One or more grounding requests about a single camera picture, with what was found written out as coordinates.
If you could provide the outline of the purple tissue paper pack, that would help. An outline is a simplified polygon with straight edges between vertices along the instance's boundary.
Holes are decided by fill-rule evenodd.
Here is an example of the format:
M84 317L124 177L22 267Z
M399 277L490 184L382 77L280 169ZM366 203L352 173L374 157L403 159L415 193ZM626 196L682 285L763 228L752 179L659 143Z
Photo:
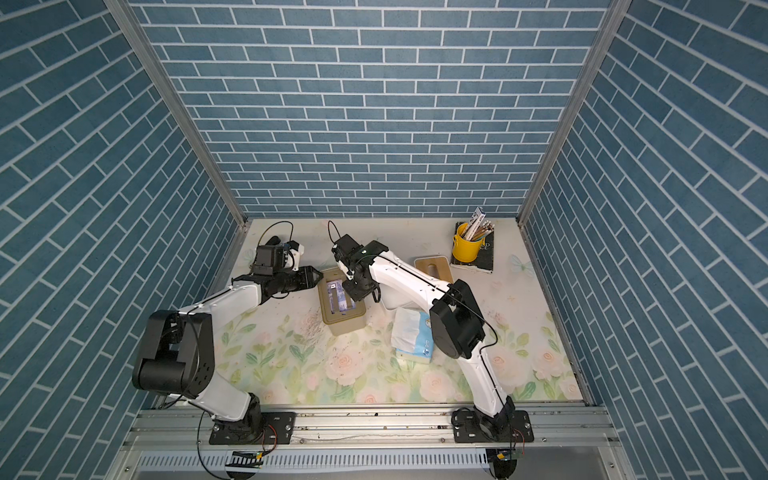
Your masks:
M346 314L356 307L355 301L347 296L342 283L342 280L332 280L327 283L330 312L332 314Z

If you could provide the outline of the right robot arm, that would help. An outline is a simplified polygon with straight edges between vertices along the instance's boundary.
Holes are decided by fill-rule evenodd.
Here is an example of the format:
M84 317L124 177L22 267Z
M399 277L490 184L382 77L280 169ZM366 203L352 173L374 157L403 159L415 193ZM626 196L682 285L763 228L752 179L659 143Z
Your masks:
M480 430L470 443L488 440L515 445L534 440L528 414L516 409L493 371L484 344L487 322L466 282L432 277L378 241L361 245L344 235L333 242L332 253L346 276L342 287L354 301L369 295L379 299L384 285L429 315L435 345L457 361L470 387L474 405L470 425Z

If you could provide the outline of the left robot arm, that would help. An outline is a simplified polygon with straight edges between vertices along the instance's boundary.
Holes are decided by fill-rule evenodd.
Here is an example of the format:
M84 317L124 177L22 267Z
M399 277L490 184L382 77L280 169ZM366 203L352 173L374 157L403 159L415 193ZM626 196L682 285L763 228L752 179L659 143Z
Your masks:
M134 387L186 399L209 414L213 445L278 441L258 397L216 372L215 335L271 298L315 287L323 274L300 264L303 253L297 241L274 236L256 248L250 271L224 290L180 310L153 312L139 342Z

